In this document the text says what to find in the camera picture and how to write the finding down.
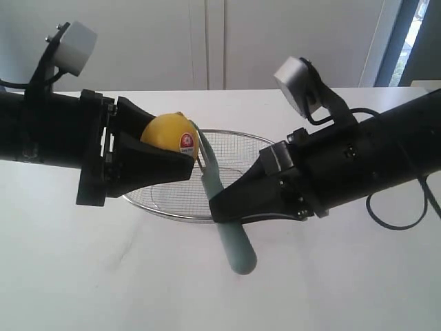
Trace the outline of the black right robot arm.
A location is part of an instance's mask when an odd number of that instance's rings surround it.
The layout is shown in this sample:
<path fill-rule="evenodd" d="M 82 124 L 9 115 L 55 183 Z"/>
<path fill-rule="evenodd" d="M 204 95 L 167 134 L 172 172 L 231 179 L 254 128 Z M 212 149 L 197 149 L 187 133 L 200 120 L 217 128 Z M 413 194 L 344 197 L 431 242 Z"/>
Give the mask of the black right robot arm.
<path fill-rule="evenodd" d="M 440 170 L 440 92 L 364 121 L 301 128 L 209 200 L 217 223 L 302 221 Z"/>

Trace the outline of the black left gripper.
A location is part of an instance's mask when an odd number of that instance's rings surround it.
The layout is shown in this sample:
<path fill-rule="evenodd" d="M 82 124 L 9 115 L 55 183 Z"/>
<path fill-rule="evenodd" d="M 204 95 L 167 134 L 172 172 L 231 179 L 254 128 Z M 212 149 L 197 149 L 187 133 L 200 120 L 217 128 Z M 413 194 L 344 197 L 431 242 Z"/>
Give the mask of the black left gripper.
<path fill-rule="evenodd" d="M 180 152 L 155 148 L 140 138 L 155 119 L 128 98 L 115 100 L 103 94 L 82 90 L 80 106 L 85 110 L 88 140 L 81 164 L 77 205 L 102 207 L 110 182 L 106 155 L 110 151 L 111 118 L 116 115 L 116 128 L 122 132 L 116 140 L 112 163 L 112 197 L 162 183 L 186 181 L 194 167 L 194 159 Z"/>

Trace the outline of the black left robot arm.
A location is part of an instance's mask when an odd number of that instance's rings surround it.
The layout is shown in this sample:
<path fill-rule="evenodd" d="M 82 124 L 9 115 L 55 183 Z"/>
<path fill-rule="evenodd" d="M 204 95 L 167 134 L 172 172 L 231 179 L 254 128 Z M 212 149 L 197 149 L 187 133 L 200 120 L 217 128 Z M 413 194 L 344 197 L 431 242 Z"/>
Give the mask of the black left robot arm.
<path fill-rule="evenodd" d="M 102 207 L 140 188 L 186 181 L 190 156 L 141 142 L 154 115 L 125 97 L 1 93 L 1 159 L 80 169 L 76 204 Z"/>

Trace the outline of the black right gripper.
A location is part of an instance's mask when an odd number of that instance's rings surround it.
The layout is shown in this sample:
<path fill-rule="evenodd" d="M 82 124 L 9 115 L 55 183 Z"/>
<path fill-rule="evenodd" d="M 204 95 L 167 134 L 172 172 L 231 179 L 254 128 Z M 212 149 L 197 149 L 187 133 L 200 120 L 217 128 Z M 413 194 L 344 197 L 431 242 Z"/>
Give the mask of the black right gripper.
<path fill-rule="evenodd" d="M 259 159 L 233 184 L 209 200 L 216 223 L 254 223 L 274 219 L 323 218 L 329 209 L 318 197 L 304 149 L 311 136 L 300 128 L 285 141 L 259 152 Z"/>

